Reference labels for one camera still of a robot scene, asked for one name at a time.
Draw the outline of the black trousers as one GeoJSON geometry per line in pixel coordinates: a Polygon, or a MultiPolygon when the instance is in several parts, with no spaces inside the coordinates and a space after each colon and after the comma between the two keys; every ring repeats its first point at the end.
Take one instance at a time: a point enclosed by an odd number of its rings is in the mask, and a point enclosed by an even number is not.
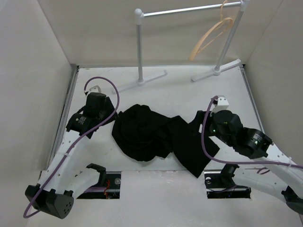
{"type": "Polygon", "coordinates": [[[199,131],[204,115],[204,111],[197,111],[187,123],[179,115],[170,118],[136,104],[118,114],[112,136],[121,151],[136,161],[148,162],[174,153],[183,167],[199,177],[210,162],[199,131]]]}

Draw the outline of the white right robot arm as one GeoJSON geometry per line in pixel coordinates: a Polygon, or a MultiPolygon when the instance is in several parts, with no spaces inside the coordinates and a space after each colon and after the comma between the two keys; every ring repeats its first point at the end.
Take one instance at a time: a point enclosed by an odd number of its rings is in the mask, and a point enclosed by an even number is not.
{"type": "Polygon", "coordinates": [[[220,183],[225,187],[245,186],[269,194],[298,214],[303,212],[303,167],[287,157],[263,132],[244,127],[229,110],[198,111],[192,121],[201,130],[203,153],[224,164],[220,183]],[[248,161],[227,161],[210,154],[205,140],[214,136],[248,161]]]}

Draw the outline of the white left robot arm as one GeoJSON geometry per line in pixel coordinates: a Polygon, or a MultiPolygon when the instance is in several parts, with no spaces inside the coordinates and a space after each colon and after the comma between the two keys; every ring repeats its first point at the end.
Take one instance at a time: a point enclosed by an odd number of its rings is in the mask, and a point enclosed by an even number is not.
{"type": "Polygon", "coordinates": [[[69,119],[66,126],[66,142],[56,152],[45,174],[36,185],[29,185],[25,196],[29,200],[23,217],[44,212],[64,219],[71,211],[74,201],[89,187],[102,188],[106,184],[106,168],[90,163],[75,173],[73,167],[83,152],[85,143],[100,126],[112,122],[117,107],[105,94],[92,92],[86,104],[69,119]]]}

